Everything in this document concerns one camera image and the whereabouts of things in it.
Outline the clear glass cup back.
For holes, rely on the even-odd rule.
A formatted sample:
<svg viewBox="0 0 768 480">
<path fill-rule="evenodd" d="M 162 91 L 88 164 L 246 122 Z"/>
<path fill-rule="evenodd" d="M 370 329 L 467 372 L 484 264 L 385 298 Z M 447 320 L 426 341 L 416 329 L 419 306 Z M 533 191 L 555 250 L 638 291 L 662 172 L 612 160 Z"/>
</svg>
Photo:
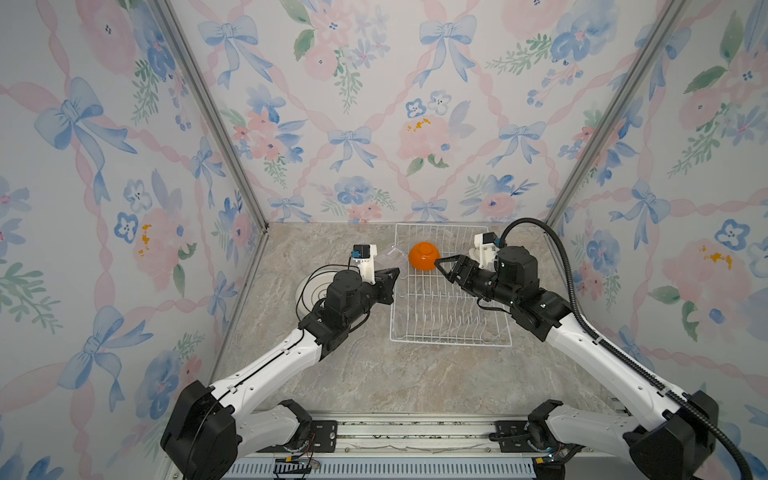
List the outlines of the clear glass cup back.
<svg viewBox="0 0 768 480">
<path fill-rule="evenodd" d="M 408 265 L 407 255 L 395 245 L 390 245 L 377 255 L 376 265 L 379 269 L 399 268 L 404 271 Z"/>
</svg>

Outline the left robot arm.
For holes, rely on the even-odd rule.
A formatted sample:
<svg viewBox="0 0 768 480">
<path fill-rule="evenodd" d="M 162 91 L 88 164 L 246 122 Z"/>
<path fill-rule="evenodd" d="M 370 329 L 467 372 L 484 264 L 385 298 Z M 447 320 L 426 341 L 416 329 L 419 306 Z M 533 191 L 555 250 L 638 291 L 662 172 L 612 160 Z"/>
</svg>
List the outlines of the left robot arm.
<svg viewBox="0 0 768 480">
<path fill-rule="evenodd" d="M 210 386 L 185 387 L 160 440 L 183 478 L 220 479 L 236 460 L 265 448 L 305 450 L 312 417 L 303 407 L 294 400 L 262 412 L 257 406 L 337 349 L 375 305 L 392 304 L 399 274 L 378 270 L 367 282 L 356 270 L 336 272 L 325 297 L 273 349 Z"/>
</svg>

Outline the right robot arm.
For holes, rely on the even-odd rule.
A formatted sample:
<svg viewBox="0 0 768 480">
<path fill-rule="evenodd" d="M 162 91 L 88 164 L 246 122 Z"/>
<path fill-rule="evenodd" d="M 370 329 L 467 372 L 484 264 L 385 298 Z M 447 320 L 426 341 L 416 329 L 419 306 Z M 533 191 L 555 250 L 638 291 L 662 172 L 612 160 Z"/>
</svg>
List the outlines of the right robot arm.
<svg viewBox="0 0 768 480">
<path fill-rule="evenodd" d="M 719 407 L 705 393 L 664 382 L 592 329 L 562 296 L 541 287 L 538 262 L 523 247 L 504 247 L 484 269 L 467 255 L 436 260 L 437 270 L 479 306 L 509 314 L 524 330 L 582 367 L 627 408 L 627 417 L 595 414 L 547 400 L 528 416 L 527 437 L 540 450 L 593 448 L 632 462 L 649 479 L 692 479 L 716 449 L 709 424 Z"/>
</svg>

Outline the white plate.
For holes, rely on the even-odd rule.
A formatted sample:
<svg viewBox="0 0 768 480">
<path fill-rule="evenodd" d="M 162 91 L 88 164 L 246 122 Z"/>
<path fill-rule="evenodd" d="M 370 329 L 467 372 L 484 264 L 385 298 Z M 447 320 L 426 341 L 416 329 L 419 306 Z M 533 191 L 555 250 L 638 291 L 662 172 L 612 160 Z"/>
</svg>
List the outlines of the white plate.
<svg viewBox="0 0 768 480">
<path fill-rule="evenodd" d="M 332 283 L 334 271 L 323 271 L 308 275 L 298 285 L 295 292 L 295 313 L 302 320 L 310 313 L 315 304 L 326 296 L 328 286 Z"/>
</svg>

